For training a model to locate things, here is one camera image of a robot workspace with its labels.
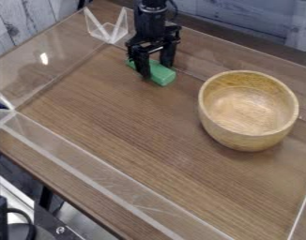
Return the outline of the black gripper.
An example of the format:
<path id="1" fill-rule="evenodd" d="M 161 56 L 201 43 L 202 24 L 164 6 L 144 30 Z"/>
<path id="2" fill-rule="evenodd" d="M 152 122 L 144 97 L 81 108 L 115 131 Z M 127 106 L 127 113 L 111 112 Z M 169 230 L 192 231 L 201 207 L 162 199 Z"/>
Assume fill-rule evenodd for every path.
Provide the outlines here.
<path id="1" fill-rule="evenodd" d="M 134 28 L 136 34 L 127 41 L 129 54 L 136 64 L 136 70 L 145 79 L 150 79 L 150 53 L 161 51 L 160 61 L 166 68 L 174 66 L 180 31 L 177 24 L 168 25 L 168 3 L 174 8 L 174 0 L 134 0 Z"/>

